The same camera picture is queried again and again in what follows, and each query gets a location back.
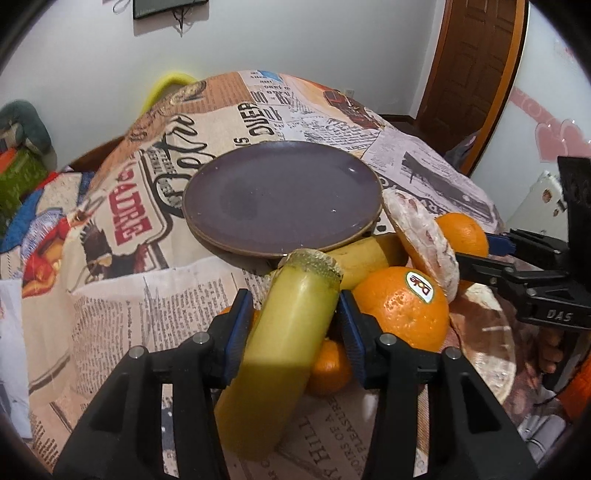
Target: wooden door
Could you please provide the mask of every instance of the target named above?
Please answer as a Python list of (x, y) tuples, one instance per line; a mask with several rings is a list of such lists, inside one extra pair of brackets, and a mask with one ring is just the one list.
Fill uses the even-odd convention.
[(509, 54), (517, 5), (517, 0), (447, 1), (417, 115), (427, 143), (442, 155), (485, 123)]

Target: orange object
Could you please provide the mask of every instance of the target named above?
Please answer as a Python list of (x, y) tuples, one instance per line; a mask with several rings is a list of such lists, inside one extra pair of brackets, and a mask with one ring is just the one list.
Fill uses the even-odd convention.
[(579, 373), (558, 398), (571, 420), (575, 421), (581, 416), (591, 400), (591, 356), (587, 357)]
[(449, 307), (441, 287), (413, 268), (372, 273), (353, 290), (362, 313), (373, 315), (384, 332), (409, 345), (438, 352), (449, 328)]
[[(224, 313), (228, 313), (230, 311), (230, 309), (232, 308), (232, 305), (224, 308), (220, 313), (218, 313), (218, 315), (223, 315)], [(253, 327), (256, 325), (256, 323), (258, 322), (258, 318), (261, 316), (261, 311), (258, 309), (255, 309), (255, 313), (252, 316), (252, 324), (251, 324), (251, 330), (253, 329)]]
[(0, 154), (0, 174), (4, 173), (12, 163), (14, 155), (16, 155), (16, 148), (9, 148), (4, 153)]
[(306, 393), (316, 397), (334, 395), (344, 388), (353, 377), (353, 370), (345, 347), (328, 338), (322, 342), (320, 353), (312, 367)]
[[(488, 239), (478, 222), (464, 213), (446, 213), (435, 219), (454, 252), (488, 257)], [(465, 292), (473, 282), (460, 280), (458, 294)]]

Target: table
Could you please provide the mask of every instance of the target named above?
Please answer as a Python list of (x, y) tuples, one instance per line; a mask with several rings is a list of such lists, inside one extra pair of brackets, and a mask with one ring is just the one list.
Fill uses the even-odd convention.
[[(228, 278), (239, 278), (259, 300), (264, 296), (265, 282), (258, 273), (266, 265), (196, 240), (184, 221), (181, 200), (200, 166), (234, 148), (278, 140), (341, 148), (371, 166), (385, 189), (414, 195), (433, 215), (465, 212), (488, 232), (502, 228), (494, 205), (469, 178), (422, 140), (334, 89), (262, 70), (218, 75), (180, 89), (134, 123), (103, 162), (85, 198), (51, 232), (37, 235), (42, 249), (23, 257), (20, 245), (0, 257), (5, 264), (7, 259), (22, 262), (34, 445), (49, 466), (86, 403), (131, 345), (170, 348), (206, 328), (231, 302)], [(392, 230), (381, 215), (374, 233)], [(18, 276), (18, 268), (9, 274), (15, 271)], [(23, 277), (23, 272), (30, 274)], [(179, 278), (185, 279), (183, 285)], [(452, 305), (454, 329), (445, 345), (461, 344), (481, 372), (491, 372), (489, 385), (518, 423), (530, 410), (537, 387), (532, 336), (519, 325), (513, 325), (519, 334), (511, 335), (511, 306), (500, 305), (486, 287), (476, 286), (470, 295)], [(490, 325), (500, 333), (483, 336)], [(506, 378), (495, 378), (499, 369)], [(171, 402), (166, 394), (163, 418)], [(421, 405), (419, 471), (427, 449), (425, 399)], [(351, 386), (334, 398), (306, 399), (302, 409), (268, 462), (247, 465), (230, 456), (232, 477), (282, 472), (286, 478), (303, 478), (306, 472), (321, 478), (339, 471), (343, 478), (356, 478), (369, 447), (375, 396)], [(357, 445), (351, 455), (343, 457), (342, 439), (330, 437), (328, 417), (348, 435), (349, 446)], [(320, 444), (333, 460), (316, 462), (306, 452), (313, 436), (324, 436)], [(41, 448), (44, 442), (51, 448)], [(167, 445), (168, 468), (174, 469), (174, 452)]]

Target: tablecloth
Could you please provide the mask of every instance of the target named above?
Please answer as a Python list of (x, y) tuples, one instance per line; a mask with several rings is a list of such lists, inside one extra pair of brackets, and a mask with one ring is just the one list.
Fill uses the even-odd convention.
[[(341, 148), (370, 165), (385, 189), (411, 193), (433, 215), (465, 212), (488, 232), (502, 228), (485, 192), (424, 142), (337, 90), (263, 70), (218, 75), (180, 89), (134, 123), (81, 204), (60, 221), (60, 235), (41, 242), (24, 267), (33, 273), (22, 282), (31, 445), (48, 468), (130, 346), (178, 345), (207, 328), (231, 303), (235, 287), (246, 286), (262, 300), (268, 265), (196, 240), (181, 199), (202, 165), (235, 148), (279, 140)], [(374, 233), (388, 231), (392, 226), (382, 214)], [(13, 257), (14, 252), (0, 255), (0, 273)], [(511, 306), (478, 288), (471, 298), (452, 304), (454, 328), (446, 345), (467, 342), (462, 348), (481, 372), (491, 365), (506, 370), (506, 379), (492, 375), (489, 385), (519, 423), (538, 385), (532, 331), (515, 324)], [(490, 325), (500, 336), (480, 338)], [(480, 339), (470, 344), (470, 338)], [(171, 402), (165, 389), (166, 438)], [(425, 402), (417, 472), (426, 467), (428, 454)], [(265, 462), (250, 464), (227, 452), (230, 474), (233, 479), (356, 478), (366, 459), (375, 406), (375, 395), (355, 385), (328, 399), (305, 398), (285, 441)], [(315, 448), (311, 439), (318, 441)], [(167, 469), (174, 472), (174, 448), (163, 442)]]

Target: ceramic plate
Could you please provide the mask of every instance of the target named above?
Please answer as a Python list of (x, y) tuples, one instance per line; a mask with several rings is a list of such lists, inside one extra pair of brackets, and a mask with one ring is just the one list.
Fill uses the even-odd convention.
[(373, 170), (343, 150), (264, 142), (201, 168), (185, 189), (183, 211), (193, 234), (217, 247), (278, 258), (355, 240), (379, 215), (381, 191)]

